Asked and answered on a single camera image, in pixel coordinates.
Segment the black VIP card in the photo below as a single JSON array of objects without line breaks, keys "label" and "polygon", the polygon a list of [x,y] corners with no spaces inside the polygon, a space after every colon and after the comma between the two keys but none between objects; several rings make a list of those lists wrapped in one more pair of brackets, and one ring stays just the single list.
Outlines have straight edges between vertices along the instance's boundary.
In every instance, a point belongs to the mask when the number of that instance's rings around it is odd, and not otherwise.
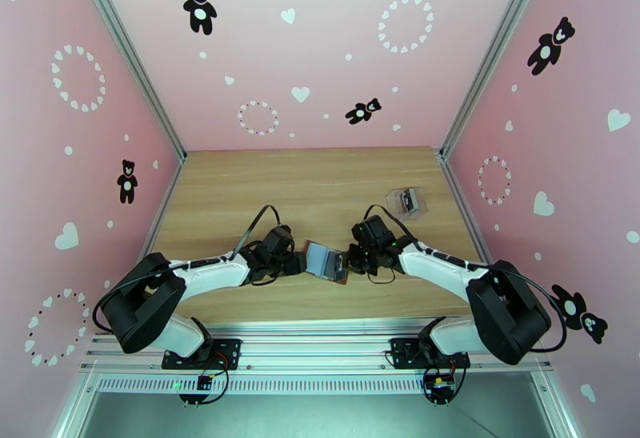
[{"label": "black VIP card", "polygon": [[343,253],[329,250],[326,254],[321,276],[336,283],[343,281],[347,275],[343,260]]}]

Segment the clear acrylic card box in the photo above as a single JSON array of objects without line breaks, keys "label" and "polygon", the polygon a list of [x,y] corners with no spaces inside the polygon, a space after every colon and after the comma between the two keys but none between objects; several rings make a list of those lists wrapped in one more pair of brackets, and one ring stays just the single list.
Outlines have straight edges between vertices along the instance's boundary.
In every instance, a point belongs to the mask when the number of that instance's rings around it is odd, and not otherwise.
[{"label": "clear acrylic card box", "polygon": [[[406,214],[402,208],[401,192],[406,188],[414,188],[418,195],[419,211],[413,214]],[[415,221],[428,212],[426,198],[423,189],[420,187],[406,187],[391,190],[386,196],[387,209],[392,215],[401,221]]]}]

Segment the aluminium frame post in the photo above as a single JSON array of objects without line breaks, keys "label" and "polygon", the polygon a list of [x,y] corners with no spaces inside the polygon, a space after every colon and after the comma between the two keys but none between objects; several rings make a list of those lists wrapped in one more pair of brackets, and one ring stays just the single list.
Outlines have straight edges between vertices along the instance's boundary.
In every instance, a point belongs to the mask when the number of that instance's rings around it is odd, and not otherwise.
[{"label": "aluminium frame post", "polygon": [[489,43],[482,62],[478,67],[478,71],[474,75],[473,81],[471,82],[465,97],[462,99],[461,105],[459,106],[447,135],[437,150],[438,160],[443,165],[445,165],[452,156],[454,148],[462,136],[484,90],[488,86],[505,48],[508,46],[514,31],[518,27],[520,18],[525,12],[529,1],[530,0],[509,0],[506,4],[504,13]]},{"label": "aluminium frame post", "polygon": [[112,0],[93,0],[106,28],[114,43],[118,47],[120,54],[129,68],[138,88],[141,90],[147,105],[167,140],[172,145],[178,163],[183,165],[187,158],[187,152],[178,138],[170,118],[163,106],[156,89],[154,88],[148,73],[138,55],[132,39],[126,31],[124,22],[121,20],[115,4]]}]

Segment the perforated grey metal panel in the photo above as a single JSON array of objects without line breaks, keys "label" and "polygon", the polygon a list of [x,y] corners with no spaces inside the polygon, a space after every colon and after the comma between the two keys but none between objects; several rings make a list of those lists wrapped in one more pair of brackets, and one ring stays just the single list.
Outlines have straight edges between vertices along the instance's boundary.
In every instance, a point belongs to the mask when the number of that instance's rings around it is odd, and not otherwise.
[{"label": "perforated grey metal panel", "polygon": [[472,372],[445,406],[420,393],[262,394],[214,404],[167,394],[109,392],[96,376],[52,438],[586,438],[549,376]]}]

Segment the brown leather card holder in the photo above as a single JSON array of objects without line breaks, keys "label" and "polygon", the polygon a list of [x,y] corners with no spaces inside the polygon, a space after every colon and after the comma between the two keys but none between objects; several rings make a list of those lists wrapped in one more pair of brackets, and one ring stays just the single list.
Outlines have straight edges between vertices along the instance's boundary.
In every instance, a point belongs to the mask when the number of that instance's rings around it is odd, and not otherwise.
[{"label": "brown leather card holder", "polygon": [[[319,277],[323,280],[329,281],[321,276],[322,268],[326,259],[326,254],[329,250],[337,251],[327,246],[320,245],[319,243],[309,241],[306,246],[306,272],[316,277]],[[333,281],[330,281],[330,282],[333,282],[339,285],[345,285],[347,283],[347,279],[348,279],[348,273],[346,275],[346,278],[343,281],[338,283]]]}]

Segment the aluminium mounting rail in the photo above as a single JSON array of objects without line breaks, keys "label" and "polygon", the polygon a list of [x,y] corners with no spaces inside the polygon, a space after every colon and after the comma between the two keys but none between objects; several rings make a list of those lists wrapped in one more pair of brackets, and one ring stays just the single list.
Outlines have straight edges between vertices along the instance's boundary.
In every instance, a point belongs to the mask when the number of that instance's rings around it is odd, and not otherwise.
[{"label": "aluminium mounting rail", "polygon": [[[390,372],[384,352],[390,339],[417,336],[432,318],[275,321],[209,325],[220,340],[242,341],[236,374],[351,374]],[[81,367],[96,372],[160,373],[164,350],[148,347],[125,354],[117,339],[95,334]],[[516,366],[503,364],[489,353],[470,352],[472,372],[529,372],[551,370],[546,354],[528,354]]]}]

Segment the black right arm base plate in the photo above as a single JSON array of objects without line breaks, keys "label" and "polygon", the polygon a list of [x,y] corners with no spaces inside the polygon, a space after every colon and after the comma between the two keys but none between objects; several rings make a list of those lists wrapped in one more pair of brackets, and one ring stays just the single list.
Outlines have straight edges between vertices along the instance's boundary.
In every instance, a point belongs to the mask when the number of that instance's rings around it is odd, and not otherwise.
[{"label": "black right arm base plate", "polygon": [[427,339],[390,339],[388,356],[391,359],[391,365],[396,369],[470,368],[470,358],[465,353],[445,355]]}]

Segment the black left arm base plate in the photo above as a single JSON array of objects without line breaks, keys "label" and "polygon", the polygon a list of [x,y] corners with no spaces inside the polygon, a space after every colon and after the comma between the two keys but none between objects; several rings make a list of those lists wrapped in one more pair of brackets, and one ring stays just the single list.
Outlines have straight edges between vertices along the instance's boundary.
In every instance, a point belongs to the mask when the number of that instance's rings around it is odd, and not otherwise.
[{"label": "black left arm base plate", "polygon": [[235,370],[242,347],[240,339],[205,339],[196,351],[188,356],[165,351],[161,368],[164,370]]}]

